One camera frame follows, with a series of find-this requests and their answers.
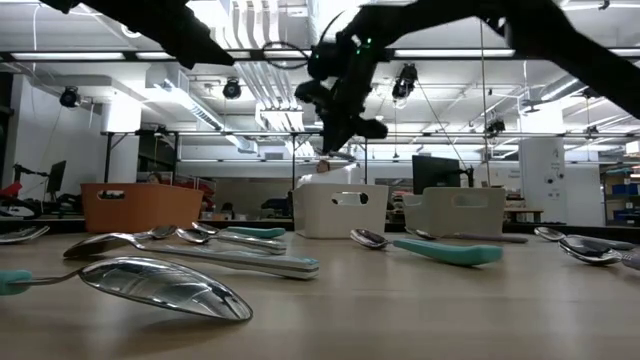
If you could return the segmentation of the silver slanted ventilation duct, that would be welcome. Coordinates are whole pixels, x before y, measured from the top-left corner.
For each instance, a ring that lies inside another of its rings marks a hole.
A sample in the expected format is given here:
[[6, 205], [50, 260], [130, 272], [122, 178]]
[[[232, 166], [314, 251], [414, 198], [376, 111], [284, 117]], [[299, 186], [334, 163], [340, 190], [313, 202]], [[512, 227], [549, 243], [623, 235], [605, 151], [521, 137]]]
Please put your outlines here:
[[532, 93], [519, 101], [519, 109], [524, 113], [538, 112], [541, 105], [580, 95], [588, 89], [588, 85], [573, 75], [567, 74], [552, 83], [536, 87]]

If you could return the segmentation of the striped-handled metal spoon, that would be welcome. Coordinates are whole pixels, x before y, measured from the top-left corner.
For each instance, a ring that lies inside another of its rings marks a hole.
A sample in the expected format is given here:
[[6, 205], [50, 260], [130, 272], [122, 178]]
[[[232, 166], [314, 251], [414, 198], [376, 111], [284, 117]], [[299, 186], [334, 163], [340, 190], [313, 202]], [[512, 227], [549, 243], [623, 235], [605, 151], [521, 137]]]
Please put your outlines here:
[[162, 240], [173, 236], [176, 233], [177, 226], [164, 225], [157, 226], [148, 231], [134, 233], [133, 236], [139, 240]]
[[267, 273], [284, 278], [310, 280], [319, 275], [320, 263], [308, 257], [270, 255], [250, 251], [217, 251], [207, 247], [177, 245], [144, 245], [133, 235], [113, 233], [96, 235], [82, 240], [69, 249], [65, 258], [80, 258], [106, 253], [121, 248], [133, 247], [139, 251], [198, 259], [218, 266]]
[[50, 230], [49, 226], [32, 226], [0, 234], [0, 245], [13, 245], [36, 239]]
[[178, 228], [176, 235], [189, 243], [204, 245], [211, 240], [231, 245], [243, 246], [253, 250], [259, 250], [274, 255], [283, 255], [287, 251], [287, 246], [276, 240], [260, 239], [233, 233], [210, 232], [201, 229]]

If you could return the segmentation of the plain white pillar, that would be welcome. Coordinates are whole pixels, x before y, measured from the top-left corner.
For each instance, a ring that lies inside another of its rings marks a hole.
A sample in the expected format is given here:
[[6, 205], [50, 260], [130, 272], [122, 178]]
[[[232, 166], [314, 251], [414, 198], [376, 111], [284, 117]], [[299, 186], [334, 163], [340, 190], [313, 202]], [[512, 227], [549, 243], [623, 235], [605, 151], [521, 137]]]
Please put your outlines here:
[[141, 127], [141, 105], [124, 98], [103, 106], [102, 131], [106, 133], [104, 180], [110, 183], [135, 183]]

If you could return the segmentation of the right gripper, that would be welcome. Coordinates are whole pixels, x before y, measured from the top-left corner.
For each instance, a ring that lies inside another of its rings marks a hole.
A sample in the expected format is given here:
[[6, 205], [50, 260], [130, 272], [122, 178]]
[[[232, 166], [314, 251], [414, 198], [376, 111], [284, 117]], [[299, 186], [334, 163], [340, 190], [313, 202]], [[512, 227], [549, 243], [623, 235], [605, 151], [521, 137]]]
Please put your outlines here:
[[340, 150], [354, 136], [384, 139], [388, 128], [381, 121], [365, 119], [365, 102], [372, 91], [377, 64], [387, 58], [386, 50], [366, 39], [357, 43], [339, 33], [336, 40], [345, 53], [345, 71], [324, 81], [311, 79], [296, 87], [295, 97], [312, 104], [323, 122], [322, 153]]

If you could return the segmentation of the wooden desk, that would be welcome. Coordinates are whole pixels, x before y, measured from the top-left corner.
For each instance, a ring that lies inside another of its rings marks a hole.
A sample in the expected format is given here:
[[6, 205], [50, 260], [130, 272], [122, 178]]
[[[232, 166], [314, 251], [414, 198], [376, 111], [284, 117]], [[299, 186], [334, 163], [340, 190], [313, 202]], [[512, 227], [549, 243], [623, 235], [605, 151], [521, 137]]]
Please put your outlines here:
[[506, 208], [504, 221], [506, 223], [540, 223], [543, 211], [529, 208]]

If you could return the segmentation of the white plastic bin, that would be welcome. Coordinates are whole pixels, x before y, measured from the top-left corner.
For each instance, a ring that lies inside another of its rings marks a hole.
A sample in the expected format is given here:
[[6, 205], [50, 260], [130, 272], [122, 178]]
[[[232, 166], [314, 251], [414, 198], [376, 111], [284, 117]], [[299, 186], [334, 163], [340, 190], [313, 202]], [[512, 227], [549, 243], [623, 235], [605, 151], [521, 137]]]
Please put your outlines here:
[[354, 229], [382, 233], [389, 188], [363, 184], [304, 184], [293, 192], [294, 229], [309, 239], [344, 239]]

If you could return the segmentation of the small black monitor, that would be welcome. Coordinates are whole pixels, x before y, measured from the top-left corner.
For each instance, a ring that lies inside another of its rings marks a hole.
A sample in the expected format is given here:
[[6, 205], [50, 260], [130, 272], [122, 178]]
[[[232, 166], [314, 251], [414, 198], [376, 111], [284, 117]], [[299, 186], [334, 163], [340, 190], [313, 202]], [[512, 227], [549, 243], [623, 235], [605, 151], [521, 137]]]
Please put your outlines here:
[[46, 186], [47, 194], [55, 196], [61, 190], [66, 164], [67, 162], [63, 160], [51, 166]]

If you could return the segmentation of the teal-handled metal spoon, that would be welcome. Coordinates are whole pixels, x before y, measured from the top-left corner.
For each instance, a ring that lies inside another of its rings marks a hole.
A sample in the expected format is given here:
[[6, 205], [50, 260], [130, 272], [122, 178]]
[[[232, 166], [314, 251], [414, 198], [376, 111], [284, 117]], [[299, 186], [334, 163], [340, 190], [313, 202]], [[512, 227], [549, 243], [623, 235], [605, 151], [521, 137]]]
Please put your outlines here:
[[459, 246], [426, 242], [414, 239], [389, 240], [366, 229], [350, 231], [350, 238], [371, 250], [383, 250], [389, 245], [439, 262], [456, 266], [479, 266], [497, 262], [503, 258], [503, 248], [493, 245]]
[[263, 239], [273, 239], [280, 236], [283, 236], [286, 233], [284, 228], [253, 228], [253, 227], [237, 227], [231, 226], [224, 229], [215, 228], [213, 226], [193, 222], [192, 226], [194, 229], [206, 232], [211, 235], [220, 235], [220, 234], [238, 234], [249, 237], [263, 238]]
[[75, 277], [95, 290], [149, 306], [234, 322], [253, 318], [253, 309], [229, 286], [185, 265], [149, 257], [99, 260], [50, 277], [36, 277], [27, 270], [0, 270], [0, 296]]

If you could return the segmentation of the white pillar with wall devices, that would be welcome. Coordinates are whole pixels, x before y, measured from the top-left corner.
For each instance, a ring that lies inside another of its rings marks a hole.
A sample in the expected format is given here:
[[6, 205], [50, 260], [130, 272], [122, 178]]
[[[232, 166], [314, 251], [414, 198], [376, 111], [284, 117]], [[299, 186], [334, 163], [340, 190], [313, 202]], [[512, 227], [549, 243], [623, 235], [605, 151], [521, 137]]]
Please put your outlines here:
[[567, 182], [563, 141], [560, 138], [521, 140], [519, 166], [526, 207], [541, 210], [543, 223], [565, 223]]

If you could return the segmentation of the black computer monitor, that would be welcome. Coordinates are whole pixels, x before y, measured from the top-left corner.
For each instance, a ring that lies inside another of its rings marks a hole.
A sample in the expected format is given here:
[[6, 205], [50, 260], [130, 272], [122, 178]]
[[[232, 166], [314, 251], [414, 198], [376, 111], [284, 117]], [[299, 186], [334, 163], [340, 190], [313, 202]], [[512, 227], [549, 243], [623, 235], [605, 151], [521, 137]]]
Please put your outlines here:
[[459, 187], [458, 160], [414, 155], [412, 157], [413, 193], [421, 195], [425, 188]]

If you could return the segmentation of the storage shelf with boxes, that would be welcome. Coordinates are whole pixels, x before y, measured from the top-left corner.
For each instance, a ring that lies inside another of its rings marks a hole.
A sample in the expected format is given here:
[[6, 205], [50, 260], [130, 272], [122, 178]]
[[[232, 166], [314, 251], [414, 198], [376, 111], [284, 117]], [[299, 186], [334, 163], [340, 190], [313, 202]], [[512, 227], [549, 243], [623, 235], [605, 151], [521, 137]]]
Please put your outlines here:
[[640, 227], [640, 164], [600, 166], [607, 226]]

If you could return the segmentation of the orange plastic bin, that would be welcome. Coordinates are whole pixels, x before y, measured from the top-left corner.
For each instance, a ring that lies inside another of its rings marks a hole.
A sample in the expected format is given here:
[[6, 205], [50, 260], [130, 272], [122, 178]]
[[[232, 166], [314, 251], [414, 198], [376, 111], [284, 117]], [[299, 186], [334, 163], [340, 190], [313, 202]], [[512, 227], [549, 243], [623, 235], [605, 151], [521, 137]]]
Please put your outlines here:
[[190, 226], [199, 219], [203, 192], [148, 183], [84, 183], [81, 196], [88, 232], [136, 233]]

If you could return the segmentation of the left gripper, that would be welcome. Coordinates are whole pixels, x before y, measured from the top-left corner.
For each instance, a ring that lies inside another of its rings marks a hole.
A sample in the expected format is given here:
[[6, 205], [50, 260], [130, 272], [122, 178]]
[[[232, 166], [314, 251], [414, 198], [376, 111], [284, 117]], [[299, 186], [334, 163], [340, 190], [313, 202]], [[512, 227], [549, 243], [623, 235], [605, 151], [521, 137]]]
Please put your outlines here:
[[210, 38], [210, 29], [187, 6], [188, 0], [113, 0], [118, 19], [157, 42], [178, 62], [232, 66], [235, 59]]

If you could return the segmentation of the purple-handled metal spoon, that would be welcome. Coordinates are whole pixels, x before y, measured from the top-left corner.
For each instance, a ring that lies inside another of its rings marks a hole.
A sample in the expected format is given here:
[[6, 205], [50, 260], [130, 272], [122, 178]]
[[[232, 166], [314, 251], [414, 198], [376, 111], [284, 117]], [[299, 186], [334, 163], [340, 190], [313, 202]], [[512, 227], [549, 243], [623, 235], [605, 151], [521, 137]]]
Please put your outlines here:
[[570, 257], [593, 266], [622, 264], [640, 271], [640, 253], [617, 250], [602, 242], [580, 236], [568, 236], [558, 241], [558, 247]]
[[444, 236], [435, 236], [427, 233], [426, 231], [405, 227], [405, 230], [412, 235], [416, 235], [426, 240], [439, 240], [439, 239], [459, 239], [459, 240], [471, 240], [471, 241], [489, 241], [489, 242], [504, 242], [514, 244], [525, 244], [528, 242], [527, 238], [519, 236], [504, 236], [504, 235], [478, 235], [478, 234], [466, 234], [466, 233], [453, 233]]
[[548, 227], [536, 227], [534, 233], [551, 242], [576, 252], [606, 252], [609, 250], [629, 251], [635, 245], [629, 242], [589, 237], [584, 235], [567, 235]]

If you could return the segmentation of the grey plastic bin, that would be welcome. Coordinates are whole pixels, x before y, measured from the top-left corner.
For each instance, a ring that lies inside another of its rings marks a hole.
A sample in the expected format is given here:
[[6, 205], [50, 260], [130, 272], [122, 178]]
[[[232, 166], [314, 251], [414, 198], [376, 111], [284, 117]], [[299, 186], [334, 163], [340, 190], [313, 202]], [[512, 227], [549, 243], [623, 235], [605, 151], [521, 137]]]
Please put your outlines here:
[[425, 188], [402, 197], [405, 225], [435, 237], [500, 236], [506, 193], [502, 188]]

